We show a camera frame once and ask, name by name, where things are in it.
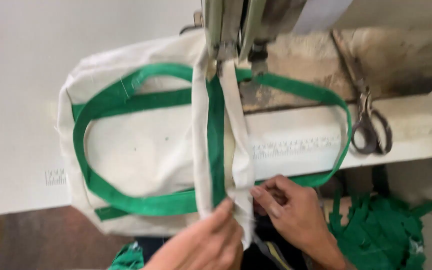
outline fingernail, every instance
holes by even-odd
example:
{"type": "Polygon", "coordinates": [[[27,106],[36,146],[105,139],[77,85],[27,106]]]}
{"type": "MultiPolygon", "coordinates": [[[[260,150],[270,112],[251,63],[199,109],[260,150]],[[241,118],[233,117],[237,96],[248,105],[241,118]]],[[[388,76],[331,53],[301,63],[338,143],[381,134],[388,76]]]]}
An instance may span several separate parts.
{"type": "Polygon", "coordinates": [[[259,196],[261,196],[261,191],[259,190],[258,187],[253,187],[251,188],[251,190],[249,191],[249,193],[251,193],[251,195],[255,198],[258,198],[259,196]]]}
{"type": "Polygon", "coordinates": [[[273,214],[273,216],[275,218],[279,218],[281,216],[281,212],[279,211],[279,209],[277,207],[270,207],[269,210],[271,211],[271,213],[273,214]]]}

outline metal scissors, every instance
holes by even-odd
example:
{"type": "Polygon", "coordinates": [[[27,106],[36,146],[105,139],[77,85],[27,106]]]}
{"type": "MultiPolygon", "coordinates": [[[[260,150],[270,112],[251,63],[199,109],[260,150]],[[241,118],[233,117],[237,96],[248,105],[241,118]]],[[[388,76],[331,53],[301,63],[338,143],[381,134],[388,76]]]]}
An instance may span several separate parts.
{"type": "Polygon", "coordinates": [[[357,90],[358,116],[356,123],[352,126],[351,142],[354,148],[361,154],[368,155],[371,153],[378,153],[386,155],[393,147],[393,132],[391,131],[388,120],[377,109],[373,108],[370,87],[364,78],[363,67],[359,58],[351,54],[349,47],[344,42],[338,30],[333,30],[331,36],[345,62],[346,69],[351,77],[352,85],[357,90]],[[380,135],[373,123],[374,119],[378,120],[383,126],[384,136],[386,138],[385,145],[381,143],[380,135]],[[363,135],[363,147],[358,146],[354,141],[356,132],[360,132],[363,135]]]}

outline white table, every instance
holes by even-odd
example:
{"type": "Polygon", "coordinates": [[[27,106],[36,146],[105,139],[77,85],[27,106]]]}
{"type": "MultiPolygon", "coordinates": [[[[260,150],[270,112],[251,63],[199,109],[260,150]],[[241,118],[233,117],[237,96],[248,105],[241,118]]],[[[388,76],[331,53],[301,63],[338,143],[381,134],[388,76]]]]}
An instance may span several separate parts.
{"type": "MultiPolygon", "coordinates": [[[[70,203],[55,126],[58,92],[79,59],[177,35],[198,9],[199,0],[0,0],[0,214],[70,203]]],[[[393,128],[393,150],[386,156],[350,151],[343,168],[432,157],[432,93],[377,101],[375,107],[393,128]]],[[[339,151],[340,121],[343,114],[332,107],[249,116],[257,175],[330,169],[339,151]],[[285,156],[257,147],[274,152],[278,142],[321,137],[336,143],[309,144],[285,156]]]]}

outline hand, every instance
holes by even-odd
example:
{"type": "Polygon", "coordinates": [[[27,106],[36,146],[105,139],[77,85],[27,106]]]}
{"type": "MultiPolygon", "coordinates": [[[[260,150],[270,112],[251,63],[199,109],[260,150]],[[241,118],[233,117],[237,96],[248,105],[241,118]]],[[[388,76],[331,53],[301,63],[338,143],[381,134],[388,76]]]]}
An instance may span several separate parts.
{"type": "Polygon", "coordinates": [[[328,269],[345,269],[338,243],[329,232],[313,188],[277,175],[251,189],[255,211],[268,214],[287,242],[328,269]]]}
{"type": "Polygon", "coordinates": [[[232,212],[233,202],[223,200],[211,216],[165,243],[143,270],[238,270],[243,229],[232,212]]]}

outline green binding tape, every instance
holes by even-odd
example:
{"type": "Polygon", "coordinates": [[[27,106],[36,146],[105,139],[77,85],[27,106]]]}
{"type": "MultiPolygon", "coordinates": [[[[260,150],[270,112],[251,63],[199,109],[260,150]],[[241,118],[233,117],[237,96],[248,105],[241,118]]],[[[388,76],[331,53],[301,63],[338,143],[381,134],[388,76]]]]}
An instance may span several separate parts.
{"type": "MultiPolygon", "coordinates": [[[[192,74],[192,68],[182,64],[161,63],[145,65],[103,89],[86,104],[74,104],[72,106],[73,117],[75,118],[73,143],[84,181],[91,192],[104,199],[110,205],[95,210],[95,213],[102,221],[128,214],[170,216],[197,211],[194,190],[152,197],[131,197],[121,193],[91,169],[84,151],[86,128],[92,120],[149,109],[190,104],[191,89],[141,95],[135,95],[135,92],[150,77],[172,76],[191,82],[192,74]]],[[[251,71],[237,69],[236,77],[238,82],[251,79],[251,71]]],[[[351,115],[346,103],[331,90],[309,83],[291,80],[270,73],[258,76],[255,79],[261,85],[281,89],[285,92],[310,100],[320,101],[327,105],[338,105],[345,110],[348,125],[347,142],[333,169],[329,173],[290,177],[292,181],[302,186],[314,187],[324,184],[339,169],[350,145],[351,115]]],[[[215,76],[210,82],[207,82],[206,88],[209,97],[207,125],[208,155],[213,181],[213,205],[216,206],[226,196],[223,166],[225,107],[219,78],[215,76]]]]}

